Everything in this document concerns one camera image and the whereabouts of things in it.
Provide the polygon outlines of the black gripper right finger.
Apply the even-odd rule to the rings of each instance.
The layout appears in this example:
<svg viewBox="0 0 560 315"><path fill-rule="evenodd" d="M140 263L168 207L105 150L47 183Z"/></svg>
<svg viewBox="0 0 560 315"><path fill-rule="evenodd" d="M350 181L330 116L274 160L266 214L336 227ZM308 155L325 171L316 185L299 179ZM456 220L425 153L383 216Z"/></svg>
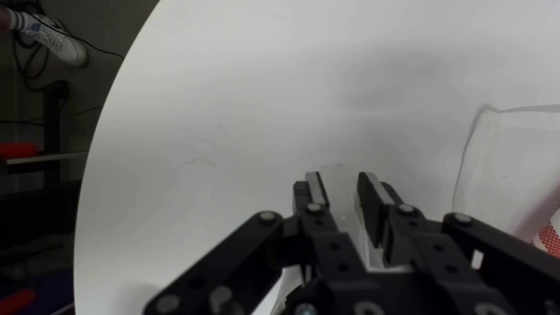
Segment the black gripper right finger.
<svg viewBox="0 0 560 315"><path fill-rule="evenodd" d="M381 263L385 267L423 267L420 235L427 223L425 216L372 172L358 174L357 195L367 237Z"/></svg>

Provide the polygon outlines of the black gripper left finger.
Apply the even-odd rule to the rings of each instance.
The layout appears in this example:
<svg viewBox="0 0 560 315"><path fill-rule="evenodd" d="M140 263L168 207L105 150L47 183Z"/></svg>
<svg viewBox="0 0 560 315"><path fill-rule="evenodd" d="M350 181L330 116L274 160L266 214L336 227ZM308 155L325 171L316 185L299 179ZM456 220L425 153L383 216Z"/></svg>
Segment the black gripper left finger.
<svg viewBox="0 0 560 315"><path fill-rule="evenodd" d="M318 172L306 172L302 181L292 186L294 216L306 235L336 234L327 193Z"/></svg>

